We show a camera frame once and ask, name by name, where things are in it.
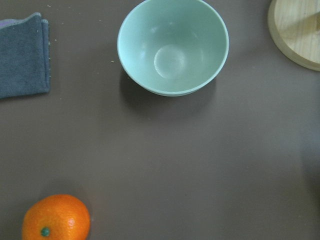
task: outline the gray cloth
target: gray cloth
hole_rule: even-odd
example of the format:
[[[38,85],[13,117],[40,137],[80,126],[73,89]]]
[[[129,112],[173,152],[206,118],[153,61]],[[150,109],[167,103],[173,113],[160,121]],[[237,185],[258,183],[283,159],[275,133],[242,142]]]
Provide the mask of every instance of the gray cloth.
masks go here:
[[[0,99],[50,90],[49,23],[36,12],[0,21]]]

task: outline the light green bowl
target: light green bowl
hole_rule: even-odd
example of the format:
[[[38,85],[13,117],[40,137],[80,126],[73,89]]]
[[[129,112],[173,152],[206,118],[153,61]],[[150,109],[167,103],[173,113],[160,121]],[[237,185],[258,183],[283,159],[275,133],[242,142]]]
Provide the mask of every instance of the light green bowl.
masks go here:
[[[220,72],[229,37],[220,15],[202,0],[145,0],[123,21],[117,50],[124,70],[140,86],[182,96]]]

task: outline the round wooden cutting board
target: round wooden cutting board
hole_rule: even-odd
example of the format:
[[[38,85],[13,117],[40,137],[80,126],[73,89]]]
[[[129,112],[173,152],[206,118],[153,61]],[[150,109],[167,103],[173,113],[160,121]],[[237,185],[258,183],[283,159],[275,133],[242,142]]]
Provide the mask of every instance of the round wooden cutting board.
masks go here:
[[[320,71],[320,0],[273,0],[268,25],[284,55]]]

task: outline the table surface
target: table surface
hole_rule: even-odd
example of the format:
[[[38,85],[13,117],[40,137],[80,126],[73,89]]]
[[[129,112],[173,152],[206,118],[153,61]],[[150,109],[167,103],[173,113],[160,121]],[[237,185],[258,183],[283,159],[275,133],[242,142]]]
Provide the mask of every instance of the table surface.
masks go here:
[[[207,0],[229,56],[181,97],[119,62],[140,2],[0,0],[1,19],[42,13],[51,41],[50,93],[0,100],[0,239],[53,194],[87,205],[88,240],[320,239],[320,74],[277,49],[271,1]]]

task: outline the mandarin orange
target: mandarin orange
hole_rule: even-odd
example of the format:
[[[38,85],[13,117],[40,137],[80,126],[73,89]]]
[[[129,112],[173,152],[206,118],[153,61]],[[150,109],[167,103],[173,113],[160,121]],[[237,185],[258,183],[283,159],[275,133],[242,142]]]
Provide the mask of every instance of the mandarin orange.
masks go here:
[[[48,196],[25,214],[22,240],[85,240],[90,230],[86,205],[68,194]]]

